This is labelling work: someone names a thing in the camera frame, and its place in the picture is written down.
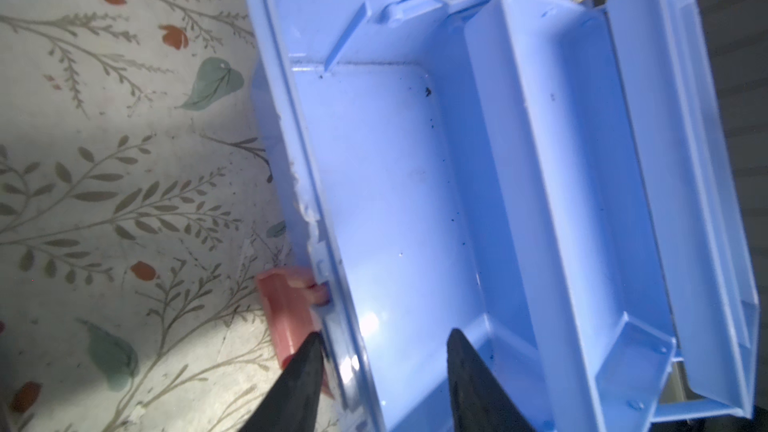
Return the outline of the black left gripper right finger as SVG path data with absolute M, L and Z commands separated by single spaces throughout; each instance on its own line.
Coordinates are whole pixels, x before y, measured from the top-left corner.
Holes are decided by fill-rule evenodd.
M 447 340 L 447 375 L 455 431 L 534 431 L 458 328 Z

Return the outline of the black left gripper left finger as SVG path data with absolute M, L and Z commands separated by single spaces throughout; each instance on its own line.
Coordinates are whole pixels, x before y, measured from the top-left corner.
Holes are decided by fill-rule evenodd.
M 312 432 L 324 377 L 324 343 L 311 332 L 240 432 Z

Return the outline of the white blue tool box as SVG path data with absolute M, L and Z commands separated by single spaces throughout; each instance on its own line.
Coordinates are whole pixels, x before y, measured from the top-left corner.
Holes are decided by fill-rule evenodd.
M 754 413 L 760 303 L 696 0 L 246 0 L 345 431 Z

